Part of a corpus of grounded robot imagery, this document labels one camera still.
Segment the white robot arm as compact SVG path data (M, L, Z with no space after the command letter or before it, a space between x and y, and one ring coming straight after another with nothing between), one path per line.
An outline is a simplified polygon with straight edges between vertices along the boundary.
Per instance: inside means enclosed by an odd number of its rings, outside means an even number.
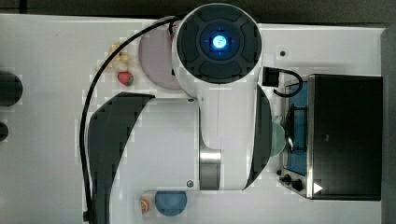
M172 64L184 97L121 92L92 114L89 224L143 224L149 191L244 190L267 164L258 24L232 5L200 6L177 27Z

